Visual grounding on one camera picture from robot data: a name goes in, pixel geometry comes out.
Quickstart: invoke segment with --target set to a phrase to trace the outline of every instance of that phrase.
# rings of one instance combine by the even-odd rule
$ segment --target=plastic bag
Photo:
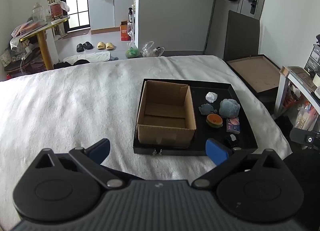
[[[127,58],[135,58],[140,56],[140,51],[133,42],[127,44],[129,49],[125,52]]]
[[[67,5],[67,3],[65,3],[64,1],[60,2],[60,6],[63,10],[69,12],[70,11],[70,7]]]
[[[311,131],[318,119],[318,113],[316,109],[307,101],[298,108],[299,112],[294,127]]]
[[[21,30],[24,29],[25,27],[27,27],[28,25],[30,25],[31,23],[33,23],[33,20],[30,20],[30,21],[28,21],[26,23],[23,23],[23,24],[17,26],[15,28],[15,30],[11,33],[11,36],[13,38],[18,37],[20,35],[20,33],[21,33]]]
[[[150,41],[145,43],[142,48],[142,55],[143,57],[159,57],[162,56],[164,52],[163,47],[154,47],[154,42]]]

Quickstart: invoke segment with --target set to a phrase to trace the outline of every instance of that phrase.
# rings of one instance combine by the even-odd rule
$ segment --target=white cabinet
[[[129,8],[133,4],[133,0],[115,0],[115,27],[119,27],[121,21],[129,21]]]
[[[88,0],[91,30],[114,28],[114,0]]]

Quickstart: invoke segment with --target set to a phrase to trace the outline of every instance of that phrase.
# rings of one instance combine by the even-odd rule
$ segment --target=door lock
[[[250,11],[250,13],[254,14],[256,12],[256,6],[257,6],[257,3],[258,3],[258,0],[247,0],[247,1],[251,2],[251,11]]]

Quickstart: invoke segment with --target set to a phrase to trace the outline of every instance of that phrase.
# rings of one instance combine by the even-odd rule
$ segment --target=glass jar
[[[44,19],[43,7],[37,2],[32,10],[32,19],[34,22]]]

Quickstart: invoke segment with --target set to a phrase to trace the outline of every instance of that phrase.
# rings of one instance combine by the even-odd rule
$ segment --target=black slipper
[[[77,52],[79,53],[83,51],[84,51],[83,45],[82,44],[77,45]]]
[[[83,44],[83,47],[87,50],[93,49],[93,45],[88,41]]]

